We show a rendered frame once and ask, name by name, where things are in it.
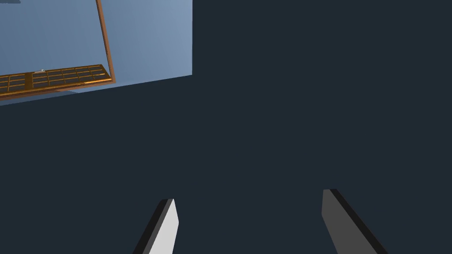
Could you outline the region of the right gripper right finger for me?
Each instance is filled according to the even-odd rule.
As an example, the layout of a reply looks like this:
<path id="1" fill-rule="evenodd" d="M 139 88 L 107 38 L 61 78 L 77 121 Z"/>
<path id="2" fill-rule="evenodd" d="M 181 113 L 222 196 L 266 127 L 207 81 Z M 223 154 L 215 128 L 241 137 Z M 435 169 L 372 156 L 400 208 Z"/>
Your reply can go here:
<path id="1" fill-rule="evenodd" d="M 337 254 L 388 254 L 338 189 L 324 189 L 321 215 Z"/>

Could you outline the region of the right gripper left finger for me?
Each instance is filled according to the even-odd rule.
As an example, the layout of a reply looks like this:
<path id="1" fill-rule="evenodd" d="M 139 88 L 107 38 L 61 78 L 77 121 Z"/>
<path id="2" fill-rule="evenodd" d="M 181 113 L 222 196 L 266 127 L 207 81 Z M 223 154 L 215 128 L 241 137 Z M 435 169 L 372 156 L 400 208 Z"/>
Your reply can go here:
<path id="1" fill-rule="evenodd" d="M 132 254 L 173 254 L 178 226 L 175 200 L 160 200 Z"/>

